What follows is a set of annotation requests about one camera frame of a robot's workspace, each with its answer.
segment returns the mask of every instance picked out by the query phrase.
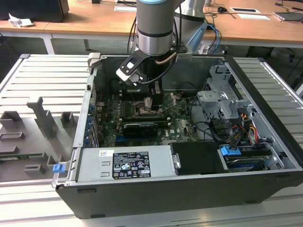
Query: metal bracket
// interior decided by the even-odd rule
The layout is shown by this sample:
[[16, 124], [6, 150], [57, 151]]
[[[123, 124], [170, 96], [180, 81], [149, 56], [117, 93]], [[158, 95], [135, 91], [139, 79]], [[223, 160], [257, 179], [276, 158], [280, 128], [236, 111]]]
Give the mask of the metal bracket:
[[139, 65], [147, 58], [149, 55], [144, 54], [141, 50], [133, 52], [120, 66], [120, 70], [126, 75], [131, 76]]

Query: metal workbench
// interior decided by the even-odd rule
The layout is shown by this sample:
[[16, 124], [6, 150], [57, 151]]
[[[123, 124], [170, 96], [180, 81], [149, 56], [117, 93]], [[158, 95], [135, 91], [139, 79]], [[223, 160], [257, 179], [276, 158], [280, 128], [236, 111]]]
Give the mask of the metal workbench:
[[[39, 93], [43, 94], [40, 96], [45, 97], [45, 100], [47, 100], [47, 96], [58, 96], [58, 98], [50, 98], [48, 102], [45, 102], [48, 109], [53, 108], [53, 115], [71, 110], [74, 114], [79, 114], [82, 102], [80, 99], [83, 97], [88, 75], [86, 60], [87, 56], [83, 55], [31, 55], [27, 60], [18, 60], [1, 83], [0, 110], [3, 112], [8, 108], [14, 108], [22, 113], [23, 117], [32, 117], [30, 109], [27, 109], [26, 104], [22, 103], [22, 97], [28, 98], [30, 94]], [[302, 146], [302, 100], [265, 62], [248, 58], [236, 58], [235, 60]], [[244, 92], [240, 90], [240, 93], [245, 99]], [[50, 182], [51, 179], [36, 182], [0, 183], [2, 185], [0, 187], [0, 224], [14, 227], [54, 225], [77, 227], [274, 227], [303, 225], [303, 185], [283, 189], [261, 204], [80, 220], [75, 218], [70, 208], [51, 187]]]

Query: blue tab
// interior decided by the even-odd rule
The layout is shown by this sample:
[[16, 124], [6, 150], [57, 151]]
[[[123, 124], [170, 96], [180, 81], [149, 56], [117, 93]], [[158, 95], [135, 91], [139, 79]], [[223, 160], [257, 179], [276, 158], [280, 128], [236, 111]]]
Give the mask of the blue tab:
[[241, 151], [239, 150], [239, 148], [235, 149], [235, 150], [231, 150], [229, 149], [229, 146], [223, 146], [221, 149], [221, 153], [223, 156], [225, 155], [241, 155]]
[[53, 166], [53, 173], [59, 174], [59, 173], [65, 173], [65, 164], [55, 164]]

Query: table leg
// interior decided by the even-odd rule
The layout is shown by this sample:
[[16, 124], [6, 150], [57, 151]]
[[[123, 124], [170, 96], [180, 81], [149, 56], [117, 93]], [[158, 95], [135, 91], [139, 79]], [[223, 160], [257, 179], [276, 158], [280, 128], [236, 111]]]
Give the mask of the table leg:
[[85, 46], [85, 50], [86, 50], [86, 51], [89, 51], [89, 50], [90, 50], [88, 39], [84, 39], [84, 46]]
[[47, 53], [48, 54], [55, 54], [55, 51], [53, 50], [52, 39], [50, 37], [44, 37], [43, 41], [44, 41]]

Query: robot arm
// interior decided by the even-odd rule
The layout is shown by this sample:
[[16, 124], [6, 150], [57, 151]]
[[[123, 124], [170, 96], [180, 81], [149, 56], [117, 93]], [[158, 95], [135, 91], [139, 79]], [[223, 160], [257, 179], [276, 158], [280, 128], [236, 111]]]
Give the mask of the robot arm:
[[[130, 84], [140, 84], [142, 77], [135, 73], [143, 62], [155, 66], [175, 61], [177, 53], [171, 50], [175, 9], [184, 0], [138, 0], [137, 1], [137, 33], [138, 50], [132, 53], [120, 66], [116, 74]], [[165, 74], [168, 68], [159, 67], [158, 75]], [[156, 79], [155, 74], [148, 75]]]

